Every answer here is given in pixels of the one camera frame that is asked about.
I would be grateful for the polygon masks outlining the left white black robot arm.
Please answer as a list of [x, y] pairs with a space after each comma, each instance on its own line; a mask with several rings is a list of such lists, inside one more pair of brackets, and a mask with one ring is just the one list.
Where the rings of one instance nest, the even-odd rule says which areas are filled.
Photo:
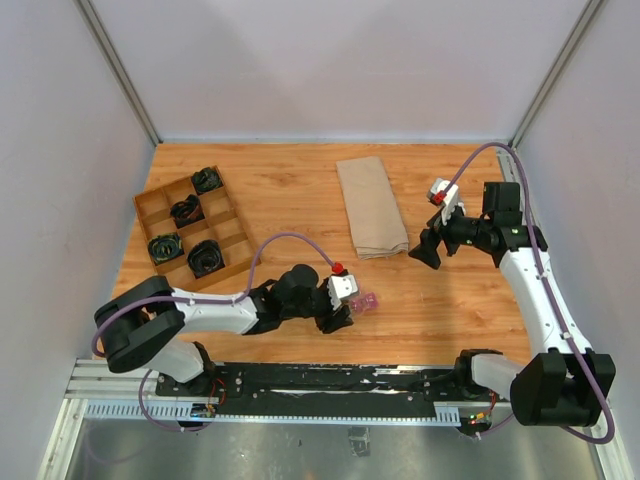
[[173, 288], [166, 277], [153, 276], [95, 312], [92, 348], [114, 374], [146, 368], [200, 396], [212, 388], [214, 371], [204, 347], [181, 340], [181, 335], [260, 335], [297, 318], [312, 318], [322, 333], [330, 334], [352, 325], [349, 302], [358, 293], [356, 278], [348, 271], [321, 279], [305, 264], [233, 295]]

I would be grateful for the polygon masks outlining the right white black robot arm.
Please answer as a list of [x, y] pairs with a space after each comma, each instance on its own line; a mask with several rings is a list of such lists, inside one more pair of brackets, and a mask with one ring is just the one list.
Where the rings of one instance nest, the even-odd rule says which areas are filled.
[[594, 351], [564, 302], [540, 229], [523, 218], [515, 182], [487, 182], [482, 213], [466, 214], [456, 185], [437, 179], [427, 197], [438, 212], [410, 257], [437, 269], [438, 247], [462, 246], [488, 254], [510, 286], [525, 322], [531, 360], [524, 366], [490, 349], [465, 350], [455, 363], [453, 387], [466, 400], [487, 390], [508, 400], [526, 426], [591, 427], [604, 416], [616, 374], [613, 359]]

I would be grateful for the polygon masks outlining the pink weekly pill organizer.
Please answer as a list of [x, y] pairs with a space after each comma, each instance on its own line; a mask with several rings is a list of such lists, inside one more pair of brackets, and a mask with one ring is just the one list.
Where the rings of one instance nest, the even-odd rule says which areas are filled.
[[378, 299], [373, 292], [359, 295], [350, 300], [350, 310], [354, 314], [363, 314], [367, 311], [374, 310], [379, 306]]

